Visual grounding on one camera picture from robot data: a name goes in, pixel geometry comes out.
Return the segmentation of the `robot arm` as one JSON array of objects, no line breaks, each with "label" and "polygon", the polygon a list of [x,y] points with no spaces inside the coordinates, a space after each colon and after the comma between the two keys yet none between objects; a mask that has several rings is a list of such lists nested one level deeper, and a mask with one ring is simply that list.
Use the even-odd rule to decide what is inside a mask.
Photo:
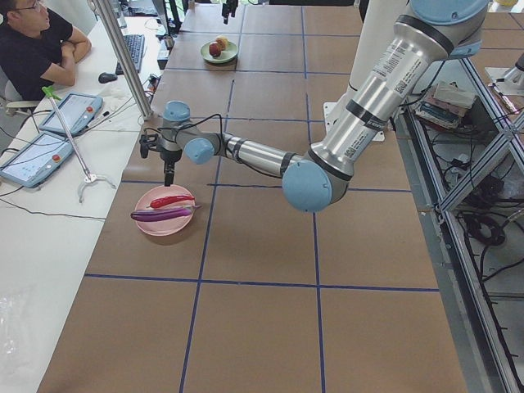
[{"label": "robot arm", "polygon": [[339,98],[331,128],[303,156],[230,134],[203,133],[190,121],[187,104],[168,102],[157,143],[165,186],[173,184],[181,156],[198,165],[223,156],[281,178],[283,194],[294,208],[323,210],[345,195],[355,162],[427,68],[478,51],[487,11],[486,1],[371,1],[360,43],[369,47],[371,38],[388,29],[390,35],[377,46],[382,54],[358,90]]}]

